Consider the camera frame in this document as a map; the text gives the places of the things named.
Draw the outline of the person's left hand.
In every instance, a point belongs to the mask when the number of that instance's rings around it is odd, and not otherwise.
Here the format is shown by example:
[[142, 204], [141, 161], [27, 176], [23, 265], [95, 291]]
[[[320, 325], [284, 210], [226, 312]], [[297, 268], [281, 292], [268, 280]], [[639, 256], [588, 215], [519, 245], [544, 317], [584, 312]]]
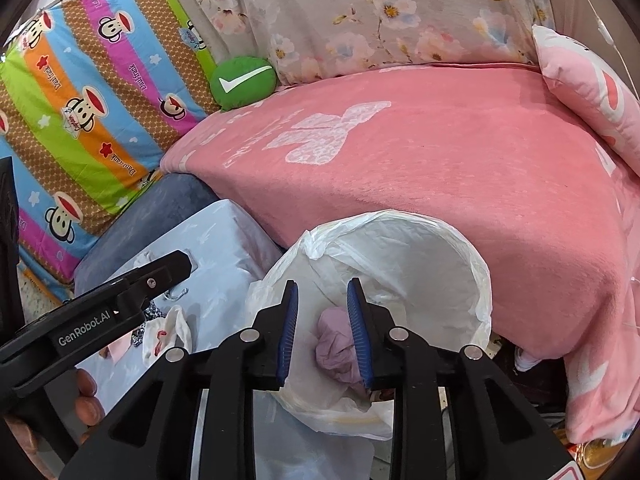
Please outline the person's left hand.
[[[75, 380], [76, 386], [73, 388], [74, 419], [85, 429], [85, 432], [78, 439], [78, 443], [83, 445], [88, 440], [88, 437], [94, 433], [96, 426], [98, 426], [103, 419], [105, 412], [102, 404], [96, 398], [98, 386], [93, 377], [86, 370], [76, 368]], [[12, 416], [4, 416], [3, 419], [10, 428], [14, 439], [21, 445], [24, 453], [38, 469], [43, 478], [58, 478], [39, 455], [43, 438], [38, 436], [38, 434], [22, 420]]]

